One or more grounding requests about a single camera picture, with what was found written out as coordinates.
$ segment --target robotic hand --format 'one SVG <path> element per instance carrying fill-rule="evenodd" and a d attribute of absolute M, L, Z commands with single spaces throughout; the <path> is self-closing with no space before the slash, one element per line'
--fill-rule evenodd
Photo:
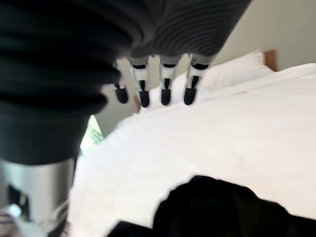
<path fill-rule="evenodd" d="M 57 237 L 67 218 L 80 142 L 113 84 L 128 95 L 116 59 L 127 56 L 143 107 L 148 57 L 160 56 L 161 102 L 176 65 L 191 55 L 184 102 L 250 0 L 2 1 L 0 158 L 8 212 L 25 237 Z"/>

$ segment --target black fabric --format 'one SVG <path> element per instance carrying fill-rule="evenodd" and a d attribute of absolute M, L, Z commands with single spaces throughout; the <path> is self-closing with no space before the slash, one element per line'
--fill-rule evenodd
<path fill-rule="evenodd" d="M 171 191 L 152 229 L 120 222 L 108 237 L 307 237 L 316 221 L 290 215 L 250 189 L 196 176 Z"/>

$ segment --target silver metal cylinder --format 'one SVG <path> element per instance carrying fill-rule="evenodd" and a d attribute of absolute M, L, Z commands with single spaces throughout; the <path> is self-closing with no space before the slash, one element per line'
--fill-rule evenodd
<path fill-rule="evenodd" d="M 24 237 L 47 237 L 67 218 L 74 159 L 46 165 L 4 161 L 3 170 L 9 202 L 7 213 Z"/>

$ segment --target beige wall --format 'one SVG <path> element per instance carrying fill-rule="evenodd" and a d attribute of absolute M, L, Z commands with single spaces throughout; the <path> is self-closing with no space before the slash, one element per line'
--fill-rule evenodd
<path fill-rule="evenodd" d="M 241 56 L 258 48 L 276 49 L 280 69 L 316 62 L 316 0 L 253 0 L 232 32 L 214 64 Z M 129 64 L 120 61 L 130 95 L 134 93 Z M 187 69 L 188 58 L 181 60 L 178 74 Z M 158 85 L 158 59 L 150 60 L 151 88 Z M 97 115 L 104 135 L 117 122 L 136 112 L 133 100 L 127 105 L 116 101 L 111 88 L 105 88 L 110 100 Z"/>

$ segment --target white bedsheet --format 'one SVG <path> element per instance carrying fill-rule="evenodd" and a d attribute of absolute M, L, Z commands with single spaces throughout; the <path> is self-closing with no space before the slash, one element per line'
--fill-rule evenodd
<path fill-rule="evenodd" d="M 73 236 L 104 237 L 120 219 L 151 226 L 160 201 L 195 174 L 316 218 L 315 141 L 316 64 L 130 117 L 78 161 Z"/>

